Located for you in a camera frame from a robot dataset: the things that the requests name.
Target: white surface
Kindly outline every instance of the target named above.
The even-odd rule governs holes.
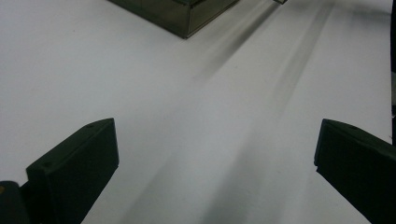
[[[391,0],[243,0],[189,40],[104,0],[0,0],[0,179],[116,120],[84,223],[368,223],[313,164],[322,119],[388,142]]]

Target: white table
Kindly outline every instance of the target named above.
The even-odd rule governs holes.
[[[83,223],[368,223],[322,176],[322,119],[391,142],[391,0],[243,0],[188,40],[105,0],[0,0],[0,179],[116,120]]]

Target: dark green box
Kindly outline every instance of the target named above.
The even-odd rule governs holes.
[[[109,0],[164,29],[188,38],[238,0]]]

